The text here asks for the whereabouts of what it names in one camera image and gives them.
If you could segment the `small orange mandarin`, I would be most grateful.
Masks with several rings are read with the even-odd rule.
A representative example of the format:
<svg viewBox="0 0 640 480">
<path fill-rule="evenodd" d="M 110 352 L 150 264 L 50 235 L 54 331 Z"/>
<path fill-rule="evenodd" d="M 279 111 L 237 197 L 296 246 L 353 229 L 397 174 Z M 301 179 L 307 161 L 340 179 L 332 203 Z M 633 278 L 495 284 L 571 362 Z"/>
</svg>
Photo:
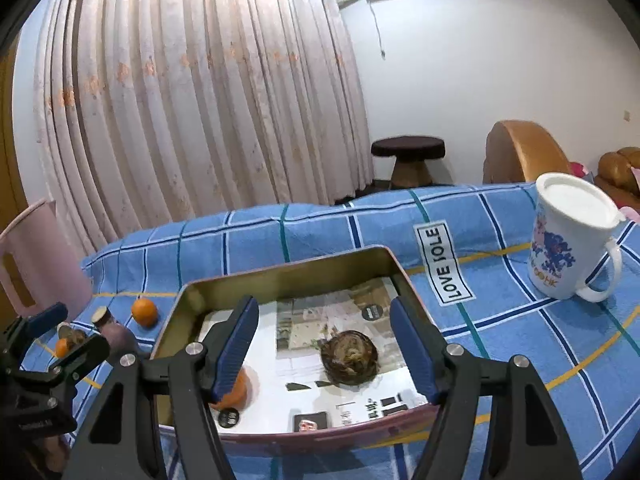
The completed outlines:
<svg viewBox="0 0 640 480">
<path fill-rule="evenodd" d="M 60 338 L 55 345 L 54 354 L 58 359 L 65 358 L 72 350 L 72 344 L 68 338 Z"/>
</svg>

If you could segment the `purple round passion fruit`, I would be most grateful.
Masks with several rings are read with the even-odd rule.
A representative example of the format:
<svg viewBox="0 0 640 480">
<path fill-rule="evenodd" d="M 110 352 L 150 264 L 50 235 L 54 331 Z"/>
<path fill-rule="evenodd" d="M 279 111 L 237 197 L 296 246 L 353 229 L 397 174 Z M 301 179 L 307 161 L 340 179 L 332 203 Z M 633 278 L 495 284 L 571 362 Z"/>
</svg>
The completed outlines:
<svg viewBox="0 0 640 480">
<path fill-rule="evenodd" d="M 111 366 L 115 366 L 125 354 L 131 353 L 138 356 L 141 353 L 136 337 L 122 324 L 117 322 L 103 324 L 99 332 L 110 346 L 107 362 Z"/>
</svg>

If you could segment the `small orange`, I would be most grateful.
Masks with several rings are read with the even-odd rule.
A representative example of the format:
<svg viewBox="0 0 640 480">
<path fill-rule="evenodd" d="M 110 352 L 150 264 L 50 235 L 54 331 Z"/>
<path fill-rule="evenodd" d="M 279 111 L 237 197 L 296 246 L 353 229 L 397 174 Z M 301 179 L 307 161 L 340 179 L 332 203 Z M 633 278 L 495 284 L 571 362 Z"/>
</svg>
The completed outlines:
<svg viewBox="0 0 640 480">
<path fill-rule="evenodd" d="M 149 298 L 138 298 L 131 306 L 132 318 L 144 328 L 152 328 L 158 321 L 158 311 Z"/>
</svg>

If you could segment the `large orange mandarin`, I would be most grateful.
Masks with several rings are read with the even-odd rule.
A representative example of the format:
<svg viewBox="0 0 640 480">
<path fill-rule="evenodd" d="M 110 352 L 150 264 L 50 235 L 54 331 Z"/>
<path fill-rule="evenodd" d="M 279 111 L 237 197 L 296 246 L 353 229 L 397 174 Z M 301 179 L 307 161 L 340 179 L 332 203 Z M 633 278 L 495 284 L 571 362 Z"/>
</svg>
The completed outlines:
<svg viewBox="0 0 640 480">
<path fill-rule="evenodd" d="M 225 408 L 239 408 L 246 400 L 249 384 L 250 380 L 247 377 L 245 368 L 242 367 L 231 391 L 226 393 L 219 402 L 210 404 L 210 407 L 215 411 L 221 411 Z"/>
</svg>

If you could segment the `dark brown water chestnut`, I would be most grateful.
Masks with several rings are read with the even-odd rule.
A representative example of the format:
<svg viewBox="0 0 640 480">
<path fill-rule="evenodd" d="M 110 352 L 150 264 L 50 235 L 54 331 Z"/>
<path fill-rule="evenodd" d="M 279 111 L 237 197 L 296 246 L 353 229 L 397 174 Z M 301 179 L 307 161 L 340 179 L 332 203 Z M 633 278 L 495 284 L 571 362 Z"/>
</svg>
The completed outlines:
<svg viewBox="0 0 640 480">
<path fill-rule="evenodd" d="M 334 384 L 359 386 L 378 374 L 378 349 L 356 330 L 344 330 L 320 346 L 320 358 Z"/>
</svg>

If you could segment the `pink plastic pitcher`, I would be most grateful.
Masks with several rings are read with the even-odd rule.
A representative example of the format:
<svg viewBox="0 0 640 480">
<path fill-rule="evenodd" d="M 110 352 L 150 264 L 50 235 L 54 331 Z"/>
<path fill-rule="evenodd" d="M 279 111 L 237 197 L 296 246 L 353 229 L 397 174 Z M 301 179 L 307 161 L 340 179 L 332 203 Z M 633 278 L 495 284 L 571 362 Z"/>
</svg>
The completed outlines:
<svg viewBox="0 0 640 480">
<path fill-rule="evenodd" d="M 57 302 L 73 321 L 92 298 L 91 278 L 82 272 L 74 250 L 55 217 L 55 202 L 44 198 L 22 211 L 1 233 L 1 255 L 13 258 L 31 304 L 21 300 L 5 266 L 1 286 L 15 313 L 24 318 Z"/>
</svg>

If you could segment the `printed paper sheet in tin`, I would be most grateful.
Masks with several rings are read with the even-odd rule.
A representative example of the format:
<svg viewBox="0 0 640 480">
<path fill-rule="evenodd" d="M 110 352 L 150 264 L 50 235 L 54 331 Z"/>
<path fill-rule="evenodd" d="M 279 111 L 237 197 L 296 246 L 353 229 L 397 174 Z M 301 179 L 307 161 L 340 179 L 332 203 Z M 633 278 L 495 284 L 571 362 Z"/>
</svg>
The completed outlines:
<svg viewBox="0 0 640 480">
<path fill-rule="evenodd" d="M 318 296 L 262 304 L 244 358 L 250 384 L 239 408 L 212 410 L 221 434 L 287 434 L 375 422 L 426 404 L 416 391 L 390 326 L 398 295 L 390 278 Z M 359 386 L 334 384 L 320 346 L 344 330 L 368 336 L 378 374 Z"/>
</svg>

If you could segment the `blue plaid tablecloth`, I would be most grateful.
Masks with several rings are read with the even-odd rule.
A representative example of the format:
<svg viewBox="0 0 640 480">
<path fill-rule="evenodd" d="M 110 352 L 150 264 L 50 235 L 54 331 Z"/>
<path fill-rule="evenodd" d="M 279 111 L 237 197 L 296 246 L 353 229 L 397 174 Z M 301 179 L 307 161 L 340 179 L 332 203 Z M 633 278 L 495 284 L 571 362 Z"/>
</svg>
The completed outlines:
<svg viewBox="0 0 640 480">
<path fill-rule="evenodd" d="M 639 227 L 615 233 L 623 276 L 603 304 L 554 301 L 526 272 L 534 225 L 529 184 L 442 186 L 374 194 L 341 206 L 259 206 L 135 232 L 89 256 L 91 307 L 131 325 L 131 305 L 152 299 L 167 316 L 180 288 L 277 264 L 390 248 L 444 336 L 496 360 L 521 353 L 562 414 L 587 479 L 620 464 L 639 430 Z M 442 221 L 472 299 L 442 306 L 414 229 Z"/>
</svg>

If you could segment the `pink metal tin box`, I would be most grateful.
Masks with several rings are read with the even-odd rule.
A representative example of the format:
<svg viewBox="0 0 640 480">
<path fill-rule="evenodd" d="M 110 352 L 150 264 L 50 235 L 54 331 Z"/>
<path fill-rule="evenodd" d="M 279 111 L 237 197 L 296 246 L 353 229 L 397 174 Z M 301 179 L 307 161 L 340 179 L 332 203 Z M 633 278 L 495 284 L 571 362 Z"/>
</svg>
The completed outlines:
<svg viewBox="0 0 640 480">
<path fill-rule="evenodd" d="M 235 454 L 277 455 L 367 448 L 423 439 L 437 410 L 416 387 L 390 326 L 390 303 L 422 309 L 416 289 L 384 246 L 209 278 L 180 290 L 152 355 L 173 356 L 224 322 L 245 295 L 259 321 L 240 374 L 236 424 L 212 415 Z M 356 330 L 378 352 L 375 376 L 359 386 L 332 382 L 321 345 Z"/>
</svg>

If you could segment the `white cartoon mug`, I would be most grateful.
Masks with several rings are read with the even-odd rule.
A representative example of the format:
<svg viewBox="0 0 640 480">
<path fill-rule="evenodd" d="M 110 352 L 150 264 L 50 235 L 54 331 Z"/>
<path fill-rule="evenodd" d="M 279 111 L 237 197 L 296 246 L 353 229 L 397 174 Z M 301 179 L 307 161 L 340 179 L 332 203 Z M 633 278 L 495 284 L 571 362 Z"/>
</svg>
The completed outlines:
<svg viewBox="0 0 640 480">
<path fill-rule="evenodd" d="M 597 304 L 616 289 L 623 272 L 620 245 L 613 234 L 624 215 L 600 188 L 588 181 L 547 172 L 535 182 L 536 216 L 528 273 L 536 289 L 564 300 L 578 296 Z M 597 290 L 587 278 L 603 256 L 613 271 L 608 288 Z"/>
</svg>

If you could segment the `pink floral curtain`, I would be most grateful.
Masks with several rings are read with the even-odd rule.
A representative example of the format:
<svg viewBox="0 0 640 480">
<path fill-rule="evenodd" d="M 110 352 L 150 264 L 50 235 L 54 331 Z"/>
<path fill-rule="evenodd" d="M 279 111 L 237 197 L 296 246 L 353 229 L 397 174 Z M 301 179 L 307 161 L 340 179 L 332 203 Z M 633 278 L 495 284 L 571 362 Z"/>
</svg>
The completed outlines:
<svg viewBox="0 0 640 480">
<path fill-rule="evenodd" d="M 81 256 L 221 211 L 329 205 L 373 179 L 337 0 L 50 0 L 34 97 Z"/>
</svg>

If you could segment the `orange leather sofa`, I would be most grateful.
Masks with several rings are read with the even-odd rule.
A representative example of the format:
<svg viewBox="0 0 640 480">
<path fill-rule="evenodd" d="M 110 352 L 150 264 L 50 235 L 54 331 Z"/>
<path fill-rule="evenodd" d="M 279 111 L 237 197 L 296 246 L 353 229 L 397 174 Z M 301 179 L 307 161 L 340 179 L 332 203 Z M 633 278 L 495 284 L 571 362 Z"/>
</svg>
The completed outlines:
<svg viewBox="0 0 640 480">
<path fill-rule="evenodd" d="M 628 146 L 601 156 L 596 185 L 620 208 L 630 207 L 638 211 L 640 194 L 630 168 L 640 168 L 640 148 Z"/>
</svg>

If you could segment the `pink floral cloth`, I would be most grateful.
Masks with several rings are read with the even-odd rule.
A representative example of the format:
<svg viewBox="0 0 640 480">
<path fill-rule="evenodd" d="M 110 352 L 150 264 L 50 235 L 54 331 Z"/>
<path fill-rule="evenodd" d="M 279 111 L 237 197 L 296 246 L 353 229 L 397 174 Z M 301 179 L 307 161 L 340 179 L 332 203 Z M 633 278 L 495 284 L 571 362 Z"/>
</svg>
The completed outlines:
<svg viewBox="0 0 640 480">
<path fill-rule="evenodd" d="M 632 174 L 634 175 L 634 180 L 637 183 L 637 188 L 638 188 L 638 191 L 639 191 L 640 190 L 640 169 L 637 168 L 637 167 L 631 166 L 630 170 L 631 170 Z"/>
</svg>

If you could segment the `dark round stool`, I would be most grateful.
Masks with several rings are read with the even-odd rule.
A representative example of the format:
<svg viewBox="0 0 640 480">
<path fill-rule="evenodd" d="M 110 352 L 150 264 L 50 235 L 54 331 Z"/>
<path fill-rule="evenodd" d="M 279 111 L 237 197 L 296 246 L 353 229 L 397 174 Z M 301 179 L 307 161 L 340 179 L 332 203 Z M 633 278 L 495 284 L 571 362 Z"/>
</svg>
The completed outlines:
<svg viewBox="0 0 640 480">
<path fill-rule="evenodd" d="M 443 159 L 446 145 L 434 136 L 392 136 L 373 142 L 371 155 L 395 159 L 391 188 L 424 188 L 433 184 L 426 163 Z"/>
</svg>

